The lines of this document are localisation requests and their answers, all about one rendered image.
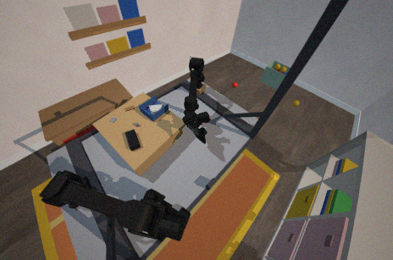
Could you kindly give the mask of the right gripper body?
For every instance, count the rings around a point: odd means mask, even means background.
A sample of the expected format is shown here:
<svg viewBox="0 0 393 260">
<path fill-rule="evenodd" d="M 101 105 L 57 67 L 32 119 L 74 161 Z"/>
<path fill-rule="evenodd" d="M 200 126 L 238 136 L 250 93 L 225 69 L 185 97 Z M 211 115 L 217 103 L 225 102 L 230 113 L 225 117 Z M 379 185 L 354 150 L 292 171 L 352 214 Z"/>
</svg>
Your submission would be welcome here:
<svg viewBox="0 0 393 260">
<path fill-rule="evenodd" d="M 184 123 L 186 123 L 186 122 L 188 122 L 189 120 L 191 120 L 191 119 L 193 119 L 193 118 L 197 118 L 196 117 L 196 115 L 195 115 L 195 113 L 189 113 L 189 114 L 187 114 L 185 117 L 183 117 L 183 122 Z M 202 128 L 199 128 L 199 125 L 200 125 L 201 123 L 200 123 L 200 121 L 197 121 L 197 128 L 199 129 L 198 131 L 199 131 L 199 134 L 200 133 L 202 133 L 203 131 L 205 131 L 205 129 L 202 127 Z"/>
</svg>

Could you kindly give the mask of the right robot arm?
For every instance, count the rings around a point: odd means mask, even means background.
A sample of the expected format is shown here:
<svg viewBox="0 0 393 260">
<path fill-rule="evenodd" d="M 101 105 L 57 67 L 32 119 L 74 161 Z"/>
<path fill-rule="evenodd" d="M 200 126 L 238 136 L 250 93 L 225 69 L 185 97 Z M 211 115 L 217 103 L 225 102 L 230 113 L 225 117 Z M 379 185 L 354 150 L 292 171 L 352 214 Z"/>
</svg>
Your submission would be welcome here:
<svg viewBox="0 0 393 260">
<path fill-rule="evenodd" d="M 190 73 L 191 83 L 190 83 L 189 96 L 185 97 L 185 102 L 184 102 L 185 116 L 189 113 L 195 113 L 194 111 L 196 111 L 196 109 L 199 108 L 196 95 L 197 95 L 197 89 L 200 89 L 203 86 L 202 82 L 204 81 L 205 78 L 202 73 L 203 67 L 204 67 L 203 58 L 190 59 L 189 70 L 191 71 Z M 201 123 L 200 125 L 202 125 L 202 123 L 208 123 L 210 121 L 208 112 L 203 112 L 195 115 L 197 119 L 199 119 Z"/>
</svg>

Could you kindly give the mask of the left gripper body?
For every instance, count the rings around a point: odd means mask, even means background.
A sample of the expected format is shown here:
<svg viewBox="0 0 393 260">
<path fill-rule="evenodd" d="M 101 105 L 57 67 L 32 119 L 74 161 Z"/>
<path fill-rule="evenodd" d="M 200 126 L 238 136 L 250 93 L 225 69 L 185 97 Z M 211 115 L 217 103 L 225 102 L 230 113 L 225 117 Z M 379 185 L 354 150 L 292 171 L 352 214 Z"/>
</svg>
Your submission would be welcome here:
<svg viewBox="0 0 393 260">
<path fill-rule="evenodd" d="M 156 201 L 156 198 L 157 198 L 156 195 L 157 195 L 157 192 L 155 190 L 153 190 L 153 189 L 150 189 L 150 190 L 147 190 L 147 192 L 146 192 L 145 196 L 143 197 L 143 199 L 149 198 L 151 200 Z M 173 205 L 171 205 L 170 203 L 166 202 L 164 199 L 161 199 L 160 202 L 161 202 L 161 205 L 165 207 L 165 211 L 164 212 L 173 213 L 173 214 L 185 217 L 185 221 L 186 221 L 185 226 L 187 225 L 188 220 L 189 220 L 189 218 L 191 216 L 191 213 L 189 211 L 185 210 L 184 208 L 181 208 L 180 211 L 177 211 L 174 208 L 172 208 Z"/>
</svg>

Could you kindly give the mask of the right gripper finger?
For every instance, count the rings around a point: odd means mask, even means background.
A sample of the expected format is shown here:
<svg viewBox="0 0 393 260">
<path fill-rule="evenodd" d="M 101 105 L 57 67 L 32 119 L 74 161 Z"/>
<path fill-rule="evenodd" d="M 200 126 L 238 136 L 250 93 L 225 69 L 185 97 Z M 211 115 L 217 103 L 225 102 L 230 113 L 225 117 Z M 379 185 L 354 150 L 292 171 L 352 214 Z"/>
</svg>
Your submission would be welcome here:
<svg viewBox="0 0 393 260">
<path fill-rule="evenodd" d="M 196 136 L 196 138 L 199 139 L 203 144 L 205 144 L 206 143 L 206 139 L 205 139 L 206 134 L 207 134 L 207 132 L 203 131 L 198 136 Z"/>
<path fill-rule="evenodd" d="M 197 118 L 193 118 L 193 119 L 189 120 L 188 122 L 186 122 L 185 125 L 198 136 L 199 131 L 197 128 L 197 121 L 198 121 Z"/>
</svg>

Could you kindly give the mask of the blue open tray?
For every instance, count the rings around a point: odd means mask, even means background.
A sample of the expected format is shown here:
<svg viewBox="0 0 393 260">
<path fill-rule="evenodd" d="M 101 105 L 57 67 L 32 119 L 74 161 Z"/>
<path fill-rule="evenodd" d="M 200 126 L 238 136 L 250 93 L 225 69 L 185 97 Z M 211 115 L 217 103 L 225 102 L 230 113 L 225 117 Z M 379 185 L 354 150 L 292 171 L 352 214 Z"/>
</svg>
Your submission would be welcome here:
<svg viewBox="0 0 393 260">
<path fill-rule="evenodd" d="M 144 102 L 142 105 L 139 106 L 139 109 L 143 114 L 145 114 L 150 120 L 155 121 L 157 118 L 159 118 L 161 115 L 163 115 L 165 112 L 168 111 L 168 105 L 164 106 L 161 108 L 159 111 L 157 111 L 155 114 L 152 114 L 150 111 L 149 106 L 150 105 L 158 105 L 161 104 L 160 102 L 157 101 L 156 96 L 150 98 L 146 102 Z M 145 111 L 144 111 L 144 110 Z"/>
</svg>

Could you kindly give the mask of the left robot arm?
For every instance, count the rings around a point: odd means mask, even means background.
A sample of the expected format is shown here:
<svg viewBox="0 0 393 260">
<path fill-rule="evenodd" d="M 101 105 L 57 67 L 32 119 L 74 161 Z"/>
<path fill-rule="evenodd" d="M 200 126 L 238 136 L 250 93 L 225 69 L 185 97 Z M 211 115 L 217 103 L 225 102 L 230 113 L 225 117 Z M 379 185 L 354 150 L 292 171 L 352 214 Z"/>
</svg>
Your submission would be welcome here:
<svg viewBox="0 0 393 260">
<path fill-rule="evenodd" d="M 58 171 L 40 196 L 43 202 L 56 207 L 74 203 L 116 218 L 129 233 L 159 241 L 165 237 L 180 241 L 185 229 L 185 217 L 164 212 L 161 202 L 149 198 L 121 201 L 86 188 L 81 176 L 67 170 Z"/>
</svg>

